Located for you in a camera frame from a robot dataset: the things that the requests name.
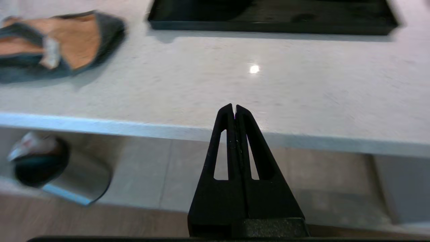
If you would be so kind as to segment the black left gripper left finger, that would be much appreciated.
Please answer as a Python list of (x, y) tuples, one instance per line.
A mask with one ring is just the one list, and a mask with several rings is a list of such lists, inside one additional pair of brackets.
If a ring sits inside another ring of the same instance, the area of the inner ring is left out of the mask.
[[(221, 133), (227, 132), (227, 180), (214, 178)], [(216, 116), (206, 159), (187, 222), (190, 237), (232, 237), (233, 225), (246, 216), (232, 104)]]

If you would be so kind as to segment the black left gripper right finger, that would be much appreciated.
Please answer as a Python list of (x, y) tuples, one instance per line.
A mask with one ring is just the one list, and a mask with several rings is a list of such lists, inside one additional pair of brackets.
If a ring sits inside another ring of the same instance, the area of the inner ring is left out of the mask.
[(242, 158), (245, 219), (236, 237), (309, 237), (305, 216), (253, 115), (237, 105), (235, 121)]

